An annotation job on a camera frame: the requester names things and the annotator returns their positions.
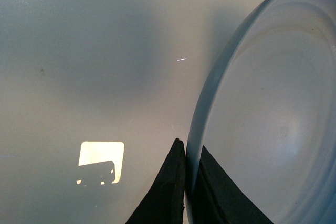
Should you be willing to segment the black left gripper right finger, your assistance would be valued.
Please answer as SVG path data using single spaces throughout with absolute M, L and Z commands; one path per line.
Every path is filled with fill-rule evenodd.
M 237 187 L 206 147 L 202 148 L 190 223 L 272 223 Z

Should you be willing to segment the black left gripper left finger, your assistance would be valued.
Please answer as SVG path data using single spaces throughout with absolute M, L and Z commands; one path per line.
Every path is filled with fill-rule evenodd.
M 186 157 L 176 138 L 150 190 L 127 223 L 183 223 Z

